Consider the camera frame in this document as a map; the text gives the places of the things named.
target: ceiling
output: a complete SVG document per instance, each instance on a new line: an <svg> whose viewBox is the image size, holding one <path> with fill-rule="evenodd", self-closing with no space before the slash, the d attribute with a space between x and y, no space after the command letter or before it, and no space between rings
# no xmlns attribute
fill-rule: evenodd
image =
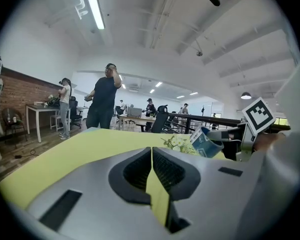
<svg viewBox="0 0 300 240"><path fill-rule="evenodd" d="M104 73L97 73L96 75L98 78L102 78L105 76ZM196 96L196 95L190 95L191 93L193 93L191 90L184 89L167 83L162 83L159 87L156 87L157 83L159 82L157 80L144 79L140 77L134 77L134 76L123 75L123 74L121 74L121 77L122 77L122 83L126 87L126 89L121 88L122 91L134 92L149 97L153 96L153 97L174 100L174 101L182 101Z"/></svg>
<svg viewBox="0 0 300 240"><path fill-rule="evenodd" d="M287 23L273 0L220 0L219 7L209 0L99 0L105 30L97 29L88 0L81 20L74 9L79 0L44 1L51 11L46 24L64 30L81 49L113 46L175 53L217 72L238 97L250 92L272 98L295 68ZM198 51L203 56L196 56ZM153 84L133 77L125 81L145 92ZM172 85L156 92L161 90L171 99L186 92Z"/></svg>

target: person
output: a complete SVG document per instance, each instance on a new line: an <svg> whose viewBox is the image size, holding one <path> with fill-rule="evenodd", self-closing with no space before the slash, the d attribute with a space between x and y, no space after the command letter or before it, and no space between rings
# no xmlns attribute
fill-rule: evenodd
<svg viewBox="0 0 300 240"><path fill-rule="evenodd" d="M212 129L212 130L215 130L215 129L216 129L216 126L217 126L217 125L216 125L215 123L213 123L211 129Z"/></svg>
<svg viewBox="0 0 300 240"><path fill-rule="evenodd" d="M117 113L117 118L119 119L119 116L122 115L126 109L126 104L124 104L124 101L121 99L120 100L120 106L116 106L115 107L115 111Z"/></svg>
<svg viewBox="0 0 300 240"><path fill-rule="evenodd" d="M180 111L181 114L187 114L187 115L189 115L187 107L188 107L188 104L185 103L185 104L184 104L184 107L183 107L183 108L181 109L181 111Z"/></svg>
<svg viewBox="0 0 300 240"><path fill-rule="evenodd" d="M63 132L59 134L61 140L70 138L68 124L67 124L67 113L69 110L69 99L72 93L71 81L68 78L64 78L61 81L63 88L59 90L60 95L60 116L63 125Z"/></svg>
<svg viewBox="0 0 300 240"><path fill-rule="evenodd" d="M113 109L115 106L116 92L121 87L121 79L117 72L116 65L109 63L105 67L105 77L100 78L94 90L85 97L85 100L92 99L92 104L88 110L86 127L98 127L109 129Z"/></svg>
<svg viewBox="0 0 300 240"><path fill-rule="evenodd" d="M155 115L156 108L155 108L155 105L152 102L152 98L148 98L147 102L148 102L148 106L146 106L146 109L142 110L142 112L146 112L145 116L150 117L150 115ZM149 131L151 126L152 126L152 122L146 122L145 131L146 132Z"/></svg>

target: black t-shirt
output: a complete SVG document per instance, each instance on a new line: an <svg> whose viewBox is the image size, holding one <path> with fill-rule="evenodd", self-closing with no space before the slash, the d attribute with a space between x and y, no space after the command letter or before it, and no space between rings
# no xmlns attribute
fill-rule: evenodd
<svg viewBox="0 0 300 240"><path fill-rule="evenodd" d="M150 114L154 114L156 112L156 108L155 108L155 105L153 105L153 104L148 104L148 106L146 106L146 114L145 114L145 116L146 117L149 117L150 116Z"/></svg>
<svg viewBox="0 0 300 240"><path fill-rule="evenodd" d="M94 109L110 110L115 106L116 92L113 77L100 78L94 87L94 96L91 107Z"/></svg>

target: black chair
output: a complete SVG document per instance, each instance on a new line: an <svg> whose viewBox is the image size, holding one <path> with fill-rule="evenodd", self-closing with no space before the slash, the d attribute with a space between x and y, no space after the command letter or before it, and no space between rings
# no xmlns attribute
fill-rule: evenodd
<svg viewBox="0 0 300 240"><path fill-rule="evenodd" d="M152 125L151 132L153 134L161 134L164 133L163 127L167 122L169 113L168 112L157 112L155 121Z"/></svg>
<svg viewBox="0 0 300 240"><path fill-rule="evenodd" d="M7 137L7 131L11 130L12 137L14 137L15 148L17 148L17 143L15 139L17 137L17 129L23 129L25 141L28 141L26 129L22 121L22 115L18 110L12 107L7 107L4 110L2 110L1 115L5 124L5 137Z"/></svg>
<svg viewBox="0 0 300 240"><path fill-rule="evenodd" d="M70 128L71 126L79 126L81 129L81 123L75 123L76 121L82 119L82 115L77 114L77 106L78 106L78 101L76 101L76 97L71 96L71 99L69 100L69 107L70 107Z"/></svg>

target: cable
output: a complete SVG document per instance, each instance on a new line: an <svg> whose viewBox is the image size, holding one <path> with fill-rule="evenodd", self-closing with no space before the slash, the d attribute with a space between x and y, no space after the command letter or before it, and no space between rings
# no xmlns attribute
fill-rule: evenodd
<svg viewBox="0 0 300 240"><path fill-rule="evenodd" d="M30 151L30 154L27 154L27 155L19 155L19 154L17 154L17 155L14 156L14 158L15 159L20 159L20 158L31 157L31 156L39 156L39 154L36 154L36 150L32 149Z"/></svg>

